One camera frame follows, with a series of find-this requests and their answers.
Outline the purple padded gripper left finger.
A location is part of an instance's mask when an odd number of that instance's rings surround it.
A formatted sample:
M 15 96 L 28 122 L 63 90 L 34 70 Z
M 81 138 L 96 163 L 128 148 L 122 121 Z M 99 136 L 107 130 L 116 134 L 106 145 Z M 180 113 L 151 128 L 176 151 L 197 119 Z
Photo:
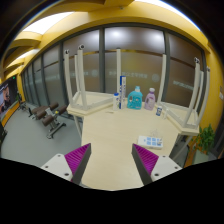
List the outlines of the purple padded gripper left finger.
M 42 169 L 79 185 L 91 155 L 91 144 L 81 146 L 66 155 L 56 154 Z

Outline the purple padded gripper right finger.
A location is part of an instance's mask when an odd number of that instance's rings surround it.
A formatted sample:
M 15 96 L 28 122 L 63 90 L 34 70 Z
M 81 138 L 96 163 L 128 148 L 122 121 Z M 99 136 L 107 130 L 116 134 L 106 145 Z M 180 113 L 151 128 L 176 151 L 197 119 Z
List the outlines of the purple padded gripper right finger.
M 158 156 L 137 144 L 132 145 L 132 156 L 143 185 L 181 170 L 170 157 Z

